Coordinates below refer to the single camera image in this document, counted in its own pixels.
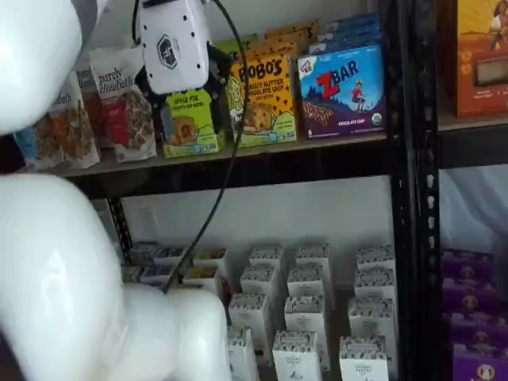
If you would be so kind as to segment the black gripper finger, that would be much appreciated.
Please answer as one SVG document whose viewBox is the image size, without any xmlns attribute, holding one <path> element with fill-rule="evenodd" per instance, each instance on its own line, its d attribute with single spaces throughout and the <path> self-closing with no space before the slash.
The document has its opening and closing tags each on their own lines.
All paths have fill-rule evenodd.
<svg viewBox="0 0 508 381">
<path fill-rule="evenodd" d="M 161 110 L 165 97 L 163 95 L 156 94 L 150 87 L 145 66 L 143 66 L 137 73 L 135 77 L 135 84 L 139 87 L 144 99 L 151 106 L 156 141 L 163 141 L 164 126 L 161 117 Z"/>
<path fill-rule="evenodd" d="M 207 52 L 209 76 L 203 89 L 211 99 L 210 112 L 214 131 L 217 133 L 229 128 L 230 124 L 225 88 L 233 65 L 233 58 L 210 42 L 207 43 Z"/>
</svg>

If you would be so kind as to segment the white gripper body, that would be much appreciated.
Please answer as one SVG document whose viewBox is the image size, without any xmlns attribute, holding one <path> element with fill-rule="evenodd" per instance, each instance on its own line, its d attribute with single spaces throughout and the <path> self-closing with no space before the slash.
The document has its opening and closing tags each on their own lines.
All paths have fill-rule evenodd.
<svg viewBox="0 0 508 381">
<path fill-rule="evenodd" d="M 140 41 L 148 83 L 154 93 L 203 87 L 209 77 L 209 39 L 202 2 L 140 3 Z"/>
</svg>

